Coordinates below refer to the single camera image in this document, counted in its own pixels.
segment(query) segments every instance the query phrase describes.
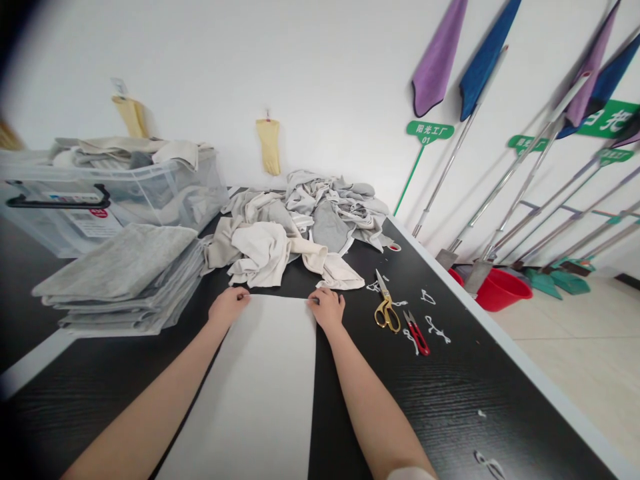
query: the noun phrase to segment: red plastic bucket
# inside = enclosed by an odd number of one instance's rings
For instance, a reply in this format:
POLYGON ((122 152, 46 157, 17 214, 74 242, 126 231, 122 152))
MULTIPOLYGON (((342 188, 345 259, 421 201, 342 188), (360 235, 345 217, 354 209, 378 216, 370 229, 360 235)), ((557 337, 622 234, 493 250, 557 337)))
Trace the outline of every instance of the red plastic bucket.
POLYGON ((456 282, 458 282, 458 284, 460 284, 461 287, 465 286, 465 281, 462 280, 462 277, 460 275, 458 275, 458 272, 456 272, 456 270, 449 269, 449 274, 450 274, 450 276, 453 277, 454 280, 456 280, 456 282))
POLYGON ((519 278, 502 270, 492 269, 478 290, 476 302, 484 310, 500 311, 522 299, 530 299, 533 291, 519 278))

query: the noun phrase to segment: clear plastic bin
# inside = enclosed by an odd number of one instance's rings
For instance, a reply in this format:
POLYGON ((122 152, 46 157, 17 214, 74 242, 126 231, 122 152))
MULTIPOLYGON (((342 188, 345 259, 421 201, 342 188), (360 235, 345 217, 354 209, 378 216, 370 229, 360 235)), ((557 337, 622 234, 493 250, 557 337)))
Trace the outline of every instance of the clear plastic bin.
POLYGON ((4 164, 0 177, 0 213, 58 258, 77 258, 129 223, 200 232, 229 201, 214 150, 201 152, 197 172, 177 161, 124 171, 4 164), (62 207, 75 203, 85 206, 62 207))

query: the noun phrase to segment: dustpan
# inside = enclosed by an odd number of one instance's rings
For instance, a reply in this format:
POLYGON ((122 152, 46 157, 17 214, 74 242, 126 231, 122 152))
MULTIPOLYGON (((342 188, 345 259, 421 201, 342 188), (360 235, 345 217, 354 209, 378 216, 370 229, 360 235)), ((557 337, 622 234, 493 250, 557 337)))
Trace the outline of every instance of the dustpan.
POLYGON ((527 269, 525 271, 525 275, 529 280, 531 280, 531 286, 533 288, 535 288, 536 290, 540 290, 547 295, 555 297, 558 300, 562 300, 562 295, 560 295, 560 293, 558 292, 553 279, 549 275, 538 273, 534 269, 527 269))
POLYGON ((554 284, 572 295, 580 295, 591 291, 587 282, 572 273, 555 270, 549 276, 554 284))

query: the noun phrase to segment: white paper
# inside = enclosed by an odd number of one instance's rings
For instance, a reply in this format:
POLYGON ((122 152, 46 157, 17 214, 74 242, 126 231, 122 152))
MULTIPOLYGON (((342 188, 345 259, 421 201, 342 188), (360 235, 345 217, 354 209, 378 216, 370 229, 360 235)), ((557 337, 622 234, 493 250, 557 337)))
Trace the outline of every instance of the white paper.
POLYGON ((157 478, 306 479, 315 332, 304 300, 252 295, 157 478))

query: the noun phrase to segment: floor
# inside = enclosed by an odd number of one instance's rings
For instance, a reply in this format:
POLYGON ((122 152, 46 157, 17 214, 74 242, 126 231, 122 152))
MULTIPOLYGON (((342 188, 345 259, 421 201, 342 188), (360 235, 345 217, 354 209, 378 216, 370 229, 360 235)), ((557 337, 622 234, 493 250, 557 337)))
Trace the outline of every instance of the floor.
POLYGON ((640 291, 589 278, 560 301, 534 290, 492 318, 640 469, 640 291))

